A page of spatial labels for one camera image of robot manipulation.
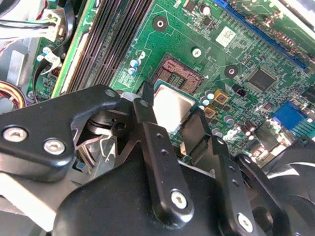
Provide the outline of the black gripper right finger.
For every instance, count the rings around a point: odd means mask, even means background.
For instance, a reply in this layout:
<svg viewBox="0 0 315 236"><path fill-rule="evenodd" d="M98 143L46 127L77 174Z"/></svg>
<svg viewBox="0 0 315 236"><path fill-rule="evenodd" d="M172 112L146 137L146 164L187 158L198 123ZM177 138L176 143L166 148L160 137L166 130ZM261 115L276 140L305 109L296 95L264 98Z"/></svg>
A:
<svg viewBox="0 0 315 236"><path fill-rule="evenodd" d="M224 236L290 236L283 205L261 169L244 154L231 157L222 138L211 133L201 109L181 128L194 167L214 171L219 227Z"/></svg>

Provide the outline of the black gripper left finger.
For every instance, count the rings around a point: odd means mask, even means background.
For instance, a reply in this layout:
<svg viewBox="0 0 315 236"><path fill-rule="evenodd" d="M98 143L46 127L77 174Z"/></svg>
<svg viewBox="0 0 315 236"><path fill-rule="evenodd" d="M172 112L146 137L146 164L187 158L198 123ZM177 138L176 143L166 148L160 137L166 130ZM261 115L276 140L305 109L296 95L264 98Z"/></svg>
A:
<svg viewBox="0 0 315 236"><path fill-rule="evenodd" d="M163 224L186 224L194 204L165 128L153 111L154 88L144 82L131 100L96 85L0 117L0 170L42 182L65 177L75 151L96 137L87 123L108 118L120 144L114 170L135 159L141 147L153 212Z"/></svg>

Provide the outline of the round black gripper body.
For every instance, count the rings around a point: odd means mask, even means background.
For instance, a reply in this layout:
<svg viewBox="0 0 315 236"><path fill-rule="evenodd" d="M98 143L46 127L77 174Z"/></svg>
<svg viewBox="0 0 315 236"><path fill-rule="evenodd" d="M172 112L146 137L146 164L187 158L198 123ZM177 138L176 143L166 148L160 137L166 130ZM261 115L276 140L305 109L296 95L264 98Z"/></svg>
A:
<svg viewBox="0 0 315 236"><path fill-rule="evenodd" d="M133 158L71 192L60 205L55 236L219 236L215 179L181 166L195 212L180 229L162 225L153 213L145 163Z"/></svg>

